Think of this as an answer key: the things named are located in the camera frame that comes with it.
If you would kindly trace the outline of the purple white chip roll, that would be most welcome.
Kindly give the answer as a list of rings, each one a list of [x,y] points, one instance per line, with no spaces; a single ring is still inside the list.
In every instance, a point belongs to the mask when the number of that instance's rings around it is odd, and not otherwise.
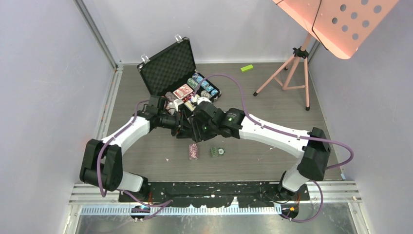
[[[189,145],[188,156],[190,160],[197,160],[198,157],[198,146],[193,143]]]

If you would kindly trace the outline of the red playing card box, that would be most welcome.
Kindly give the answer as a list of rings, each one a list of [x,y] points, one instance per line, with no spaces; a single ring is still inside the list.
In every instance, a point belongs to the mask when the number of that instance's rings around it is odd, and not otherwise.
[[[184,84],[172,93],[178,99],[185,99],[188,95],[191,95],[191,93],[193,93],[193,89],[188,84]]]

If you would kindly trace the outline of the black poker set case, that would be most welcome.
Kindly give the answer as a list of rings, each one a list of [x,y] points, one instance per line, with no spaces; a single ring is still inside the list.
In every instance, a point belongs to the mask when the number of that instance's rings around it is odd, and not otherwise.
[[[194,73],[201,74],[197,70],[190,40],[187,37],[179,37],[177,42],[163,49],[161,52],[150,58],[143,55],[142,59],[143,62],[137,65],[137,70],[150,96],[165,97],[167,92],[173,92],[182,85],[187,84],[187,80],[192,78]],[[174,111],[177,111],[179,107],[186,107],[186,109],[189,110],[189,115],[191,115],[195,104],[190,102],[190,99],[192,95],[201,97],[196,93],[199,86],[200,85],[185,99],[176,99],[173,102],[169,102],[167,99],[165,104],[167,110],[172,114]],[[218,98],[211,98],[209,100],[214,102]]]

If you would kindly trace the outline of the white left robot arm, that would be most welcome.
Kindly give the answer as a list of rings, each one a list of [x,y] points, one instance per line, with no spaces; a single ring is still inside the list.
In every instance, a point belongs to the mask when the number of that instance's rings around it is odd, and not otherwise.
[[[124,171],[123,155],[140,138],[155,128],[171,131],[177,138],[191,137],[182,113],[185,107],[180,99],[167,105],[167,98],[151,96],[142,110],[138,107],[127,123],[103,139],[87,142],[79,178],[99,188],[102,196],[108,191],[127,190],[138,202],[149,197],[146,177]]]

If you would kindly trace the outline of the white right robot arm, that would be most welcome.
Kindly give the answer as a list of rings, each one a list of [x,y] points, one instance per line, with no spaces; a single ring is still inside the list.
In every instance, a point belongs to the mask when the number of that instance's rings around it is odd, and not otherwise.
[[[197,142],[216,136],[252,140],[297,158],[297,163],[282,174],[278,184],[278,194],[284,200],[291,200],[306,182],[324,180],[331,151],[325,142],[324,131],[319,128],[310,132],[290,129],[247,114],[244,110],[230,108],[223,111],[207,101],[195,107],[189,121]]]

